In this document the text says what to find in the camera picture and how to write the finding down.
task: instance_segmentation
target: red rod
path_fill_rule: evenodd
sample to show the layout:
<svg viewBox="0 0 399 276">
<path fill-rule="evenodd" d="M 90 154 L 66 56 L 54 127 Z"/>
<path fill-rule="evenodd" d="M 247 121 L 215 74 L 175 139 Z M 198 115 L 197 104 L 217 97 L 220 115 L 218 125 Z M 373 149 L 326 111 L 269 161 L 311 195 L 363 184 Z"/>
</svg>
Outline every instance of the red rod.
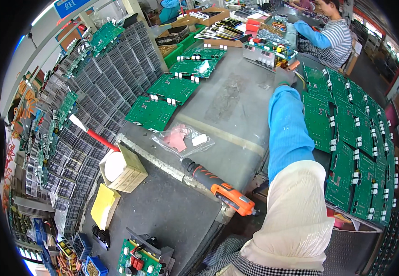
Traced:
<svg viewBox="0 0 399 276">
<path fill-rule="evenodd" d="M 105 138 L 98 135 L 95 131 L 88 129 L 87 134 L 91 135 L 94 139 L 98 142 L 102 143 L 103 145 L 107 146 L 108 148 L 112 149 L 114 152 L 119 152 L 119 148 L 109 143 Z"/>
</svg>

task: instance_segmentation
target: white label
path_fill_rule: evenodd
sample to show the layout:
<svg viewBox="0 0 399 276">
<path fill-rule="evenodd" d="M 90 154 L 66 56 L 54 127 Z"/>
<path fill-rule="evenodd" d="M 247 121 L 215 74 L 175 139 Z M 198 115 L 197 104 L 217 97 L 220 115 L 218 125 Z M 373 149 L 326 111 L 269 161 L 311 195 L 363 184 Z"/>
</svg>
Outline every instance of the white label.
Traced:
<svg viewBox="0 0 399 276">
<path fill-rule="evenodd" d="M 207 135 L 205 133 L 198 135 L 197 137 L 192 139 L 192 145 L 194 147 L 198 146 L 199 144 L 202 144 L 204 142 L 207 142 Z"/>
</svg>

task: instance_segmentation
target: orange electric screwdriver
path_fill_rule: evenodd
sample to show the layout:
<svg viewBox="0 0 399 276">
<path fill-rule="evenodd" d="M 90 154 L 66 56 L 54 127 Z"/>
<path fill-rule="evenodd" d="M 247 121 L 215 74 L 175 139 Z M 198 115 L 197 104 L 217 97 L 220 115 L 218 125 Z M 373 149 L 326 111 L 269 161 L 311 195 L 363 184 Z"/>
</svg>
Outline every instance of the orange electric screwdriver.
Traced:
<svg viewBox="0 0 399 276">
<path fill-rule="evenodd" d="M 256 215 L 254 202 L 202 165 L 196 164 L 190 158 L 184 158 L 181 165 L 192 174 L 194 179 L 206 186 L 216 197 L 235 209 L 241 216 Z"/>
</svg>

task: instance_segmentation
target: checkered apron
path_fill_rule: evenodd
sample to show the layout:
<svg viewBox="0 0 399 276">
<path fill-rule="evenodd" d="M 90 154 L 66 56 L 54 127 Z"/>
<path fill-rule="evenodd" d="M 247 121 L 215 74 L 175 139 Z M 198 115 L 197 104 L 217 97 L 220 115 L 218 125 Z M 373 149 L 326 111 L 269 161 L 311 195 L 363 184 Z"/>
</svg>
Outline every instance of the checkered apron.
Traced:
<svg viewBox="0 0 399 276">
<path fill-rule="evenodd" d="M 247 240 L 240 236 L 228 237 L 208 254 L 203 261 L 207 268 L 198 271 L 195 276 L 214 276 L 228 264 L 233 264 L 246 276 L 322 276 L 322 271 L 272 268 L 248 261 L 239 254 Z"/>
</svg>

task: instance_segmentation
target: blue box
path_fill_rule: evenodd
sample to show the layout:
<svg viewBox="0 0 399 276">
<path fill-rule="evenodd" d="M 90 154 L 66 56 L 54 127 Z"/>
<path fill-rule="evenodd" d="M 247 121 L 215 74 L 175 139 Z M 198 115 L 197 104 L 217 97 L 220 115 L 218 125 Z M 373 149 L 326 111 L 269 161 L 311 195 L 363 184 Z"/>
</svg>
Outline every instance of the blue box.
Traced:
<svg viewBox="0 0 399 276">
<path fill-rule="evenodd" d="M 109 270 L 107 267 L 104 266 L 104 264 L 100 261 L 100 258 L 98 257 L 90 257 L 88 256 L 86 258 L 86 265 L 91 261 L 95 268 L 98 270 L 98 276 L 105 276 L 108 274 Z"/>
</svg>

